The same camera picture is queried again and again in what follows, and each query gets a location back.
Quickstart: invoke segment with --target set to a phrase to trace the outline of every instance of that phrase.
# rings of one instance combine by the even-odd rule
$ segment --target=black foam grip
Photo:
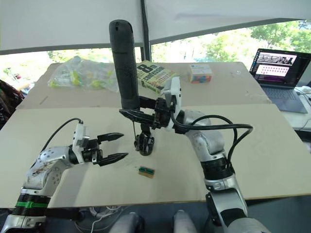
[[[109,33],[122,108],[139,109],[132,26],[126,20],[114,20],[109,24]]]

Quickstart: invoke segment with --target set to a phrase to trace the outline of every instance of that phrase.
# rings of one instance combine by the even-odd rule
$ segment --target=laptop screen
[[[310,53],[258,49],[249,72],[260,84],[295,87],[310,59]]]

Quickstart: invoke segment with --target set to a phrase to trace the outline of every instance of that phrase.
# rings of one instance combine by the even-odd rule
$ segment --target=window
[[[136,62],[141,62],[140,48],[135,48]],[[80,56],[96,62],[113,63],[111,49],[55,50],[0,56],[0,79],[16,86],[16,82],[36,82],[50,64]]]
[[[311,53],[311,22],[274,23],[156,44],[152,61],[240,61],[250,69],[259,48]]]

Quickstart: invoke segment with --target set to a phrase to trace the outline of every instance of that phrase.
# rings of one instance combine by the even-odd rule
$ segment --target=laptop
[[[308,113],[294,91],[311,54],[258,49],[250,73],[281,111]]]

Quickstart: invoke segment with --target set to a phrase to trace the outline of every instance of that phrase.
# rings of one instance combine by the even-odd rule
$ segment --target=box
[[[163,94],[165,82],[172,77],[179,76],[174,71],[158,66],[147,60],[138,63],[136,67],[138,84],[152,90],[160,96]]]
[[[190,65],[190,83],[207,83],[211,80],[213,72],[209,65]]]

